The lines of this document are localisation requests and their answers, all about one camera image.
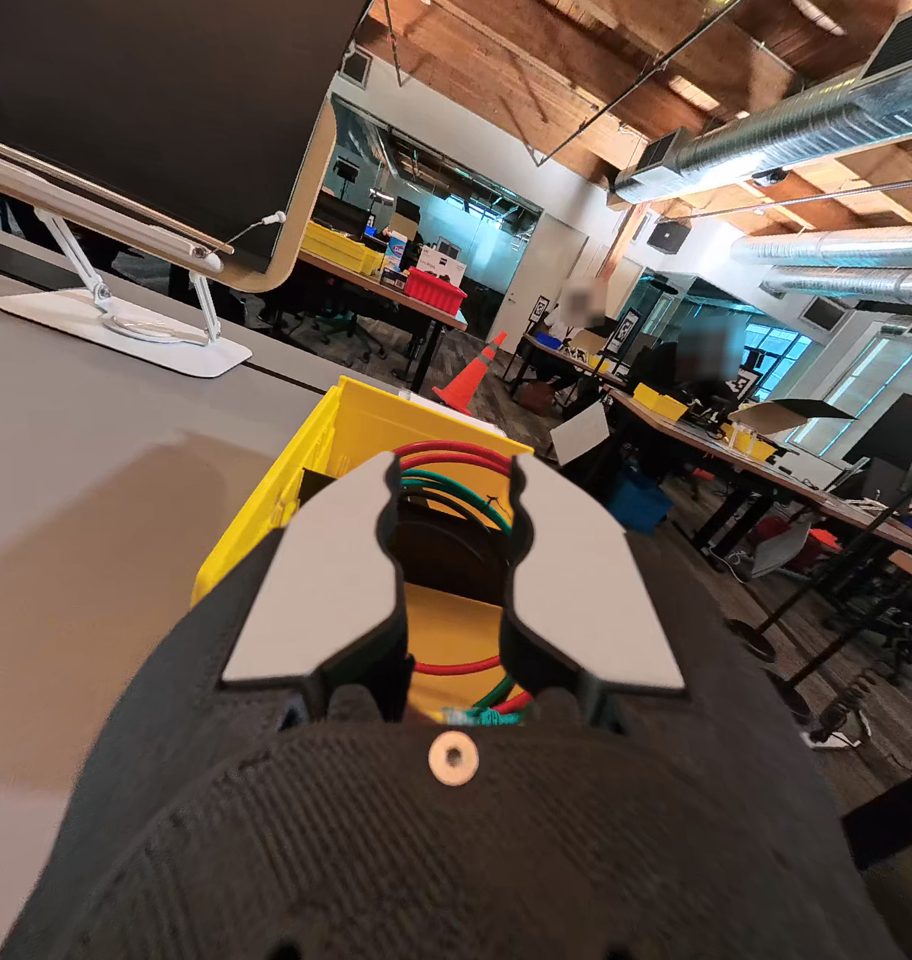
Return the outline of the brown wooden table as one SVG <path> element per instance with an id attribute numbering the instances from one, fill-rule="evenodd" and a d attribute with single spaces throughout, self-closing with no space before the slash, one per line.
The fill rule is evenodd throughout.
<path id="1" fill-rule="evenodd" d="M 773 465 L 738 451 L 704 430 L 670 419 L 625 391 L 606 388 L 606 392 L 622 419 L 630 416 L 650 431 L 714 462 L 716 468 L 722 465 L 728 468 L 729 495 L 690 539 L 691 545 L 711 560 L 720 561 L 732 553 L 774 505 L 792 502 L 804 505 L 806 510 L 825 519 L 844 522 L 860 531 L 869 530 L 871 535 L 912 554 L 912 532 L 891 516 L 872 517 L 833 494 L 810 488 Z"/>
<path id="2" fill-rule="evenodd" d="M 450 316 L 439 308 L 381 284 L 362 273 L 349 270 L 312 251 L 301 249 L 296 256 L 296 262 L 313 267 L 342 285 L 349 285 L 356 298 L 368 296 L 371 299 L 378 299 L 382 304 L 393 304 L 394 308 L 390 308 L 393 313 L 392 324 L 400 330 L 408 330 L 415 326 L 415 332 L 423 334 L 422 352 L 418 356 L 414 371 L 410 372 L 408 368 L 402 371 L 402 380 L 415 394 L 419 394 L 426 383 L 426 377 L 443 337 L 443 330 L 468 331 L 464 319 Z"/>

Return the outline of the red plastic bin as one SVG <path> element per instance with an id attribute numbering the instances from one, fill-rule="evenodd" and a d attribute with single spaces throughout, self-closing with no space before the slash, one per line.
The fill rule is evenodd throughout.
<path id="1" fill-rule="evenodd" d="M 406 273 L 405 295 L 451 317 L 456 317 L 467 293 L 438 276 L 411 268 Z"/>

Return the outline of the blue floor crate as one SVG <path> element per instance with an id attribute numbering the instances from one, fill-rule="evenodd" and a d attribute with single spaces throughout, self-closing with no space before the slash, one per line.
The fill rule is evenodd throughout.
<path id="1" fill-rule="evenodd" d="M 606 500 L 607 512 L 623 528 L 648 536 L 666 520 L 672 506 L 657 483 L 632 469 L 620 471 Z"/>

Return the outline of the long yellow plastic bin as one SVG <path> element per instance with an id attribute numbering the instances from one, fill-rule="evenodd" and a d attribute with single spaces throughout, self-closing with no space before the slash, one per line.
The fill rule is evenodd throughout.
<path id="1" fill-rule="evenodd" d="M 384 261 L 381 251 L 312 220 L 306 224 L 299 253 L 324 259 L 365 277 L 378 275 Z"/>

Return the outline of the printed paper sheet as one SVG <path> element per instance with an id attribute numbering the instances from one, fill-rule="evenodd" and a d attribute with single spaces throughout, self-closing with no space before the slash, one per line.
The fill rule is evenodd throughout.
<path id="1" fill-rule="evenodd" d="M 500 429 L 498 426 L 488 423 L 484 420 L 475 418 L 470 414 L 464 414 L 459 411 L 456 411 L 450 408 L 445 403 L 436 402 L 430 399 L 427 399 L 413 390 L 409 389 L 400 389 L 397 391 L 397 395 L 406 402 L 414 403 L 415 405 L 427 409 L 439 416 L 445 416 L 451 420 L 472 426 L 475 429 L 486 431 L 489 434 L 499 436 L 502 438 L 507 438 L 507 434 Z"/>

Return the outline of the orange traffic cone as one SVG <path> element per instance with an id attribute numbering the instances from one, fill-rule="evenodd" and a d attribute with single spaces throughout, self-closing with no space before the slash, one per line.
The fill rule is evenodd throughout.
<path id="1" fill-rule="evenodd" d="M 469 416 L 470 401 L 485 378 L 492 361 L 497 357 L 498 350 L 506 337 L 505 331 L 499 332 L 449 384 L 441 389 L 433 387 L 432 392 L 435 398 L 457 413 Z"/>

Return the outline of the silver ventilation ducts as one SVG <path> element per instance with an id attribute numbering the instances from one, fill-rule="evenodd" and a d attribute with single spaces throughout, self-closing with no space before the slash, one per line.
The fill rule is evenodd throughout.
<path id="1" fill-rule="evenodd" d="M 679 130 L 650 144 L 611 186 L 609 203 L 638 205 L 789 170 L 912 135 L 912 60 L 835 80 L 698 138 Z M 732 260 L 767 266 L 761 289 L 912 305 L 912 224 L 744 238 Z"/>

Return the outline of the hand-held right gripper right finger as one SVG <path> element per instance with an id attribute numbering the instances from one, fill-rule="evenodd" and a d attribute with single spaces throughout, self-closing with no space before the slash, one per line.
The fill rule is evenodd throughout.
<path id="1" fill-rule="evenodd" d="M 525 690 L 685 690 L 624 528 L 538 460 L 510 462 L 502 663 Z"/>

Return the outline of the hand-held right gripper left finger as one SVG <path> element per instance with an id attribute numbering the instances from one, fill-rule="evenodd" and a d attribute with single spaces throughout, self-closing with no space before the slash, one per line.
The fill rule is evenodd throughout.
<path id="1" fill-rule="evenodd" d="M 380 452 L 300 506 L 282 533 L 222 669 L 226 685 L 351 683 L 407 651 L 400 458 Z"/>

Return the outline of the white cardboard box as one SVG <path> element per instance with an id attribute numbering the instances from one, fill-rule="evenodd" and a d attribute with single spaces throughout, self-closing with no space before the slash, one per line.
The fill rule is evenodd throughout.
<path id="1" fill-rule="evenodd" d="M 460 287 L 467 270 L 467 264 L 433 246 L 423 245 L 414 270 L 452 286 Z"/>

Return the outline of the large black screen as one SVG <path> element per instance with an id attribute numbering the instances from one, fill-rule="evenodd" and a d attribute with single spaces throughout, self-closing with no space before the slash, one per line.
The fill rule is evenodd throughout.
<path id="1" fill-rule="evenodd" d="M 878 459 L 899 470 L 912 464 L 912 394 L 902 393 L 882 416 L 843 455 L 854 464 L 862 458 Z"/>

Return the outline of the small yellow plastic bin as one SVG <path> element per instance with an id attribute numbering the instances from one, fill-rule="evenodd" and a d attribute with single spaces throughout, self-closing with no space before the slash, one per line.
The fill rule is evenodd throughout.
<path id="1" fill-rule="evenodd" d="M 659 393 L 644 383 L 636 385 L 632 398 L 649 411 L 673 423 L 677 423 L 689 412 L 687 404 L 667 394 Z"/>

